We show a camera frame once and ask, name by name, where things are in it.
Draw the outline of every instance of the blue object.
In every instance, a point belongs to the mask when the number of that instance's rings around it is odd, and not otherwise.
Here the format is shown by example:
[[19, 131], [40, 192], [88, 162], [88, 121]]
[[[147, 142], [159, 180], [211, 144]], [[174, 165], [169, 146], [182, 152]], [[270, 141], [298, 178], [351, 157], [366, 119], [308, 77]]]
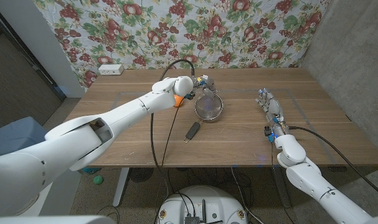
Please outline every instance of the blue object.
[[101, 168], [83, 168], [82, 170], [88, 174], [94, 174], [99, 171]]
[[26, 117], [0, 128], [0, 156], [45, 141], [46, 130]]

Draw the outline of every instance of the wall outlet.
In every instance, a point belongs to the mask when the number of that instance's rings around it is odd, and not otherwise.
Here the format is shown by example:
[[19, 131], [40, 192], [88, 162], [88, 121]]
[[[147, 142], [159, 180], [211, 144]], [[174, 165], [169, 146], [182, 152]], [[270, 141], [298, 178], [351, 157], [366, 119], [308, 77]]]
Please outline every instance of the wall outlet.
[[124, 71], [124, 66], [122, 65], [101, 65], [99, 72], [101, 75], [121, 75]]

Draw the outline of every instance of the white wall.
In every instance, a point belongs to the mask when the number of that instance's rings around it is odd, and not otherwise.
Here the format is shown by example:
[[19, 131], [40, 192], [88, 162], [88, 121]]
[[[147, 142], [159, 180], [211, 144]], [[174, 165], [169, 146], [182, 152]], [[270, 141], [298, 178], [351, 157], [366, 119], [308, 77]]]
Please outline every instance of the white wall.
[[85, 91], [46, 20], [31, 0], [0, 0], [0, 12], [67, 97]]

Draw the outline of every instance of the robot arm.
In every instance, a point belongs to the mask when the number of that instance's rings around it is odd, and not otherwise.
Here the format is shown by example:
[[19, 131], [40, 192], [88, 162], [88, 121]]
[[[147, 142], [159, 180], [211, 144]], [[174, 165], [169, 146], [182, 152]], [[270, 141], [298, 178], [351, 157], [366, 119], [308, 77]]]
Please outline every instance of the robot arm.
[[265, 127], [271, 142], [281, 149], [277, 155], [279, 164], [286, 168], [288, 180], [298, 189], [314, 198], [337, 223], [366, 223], [372, 217], [361, 207], [331, 185], [319, 167], [306, 156], [304, 148], [290, 135], [278, 100], [266, 89], [259, 91], [257, 103], [267, 114], [271, 127]]
[[174, 106], [175, 94], [194, 95], [200, 86], [205, 83], [190, 77], [165, 78], [135, 100], [67, 121], [49, 131], [46, 141], [0, 156], [0, 216], [13, 215], [67, 169], [91, 164], [123, 131], [148, 114]]

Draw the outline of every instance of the floral fabric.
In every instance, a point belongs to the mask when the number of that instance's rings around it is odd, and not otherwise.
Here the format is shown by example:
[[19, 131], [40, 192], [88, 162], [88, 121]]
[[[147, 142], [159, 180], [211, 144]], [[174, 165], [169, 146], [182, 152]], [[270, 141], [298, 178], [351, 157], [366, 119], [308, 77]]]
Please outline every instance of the floral fabric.
[[[297, 67], [329, 0], [33, 0], [81, 86], [101, 64]], [[189, 68], [180, 63], [173, 68]]]

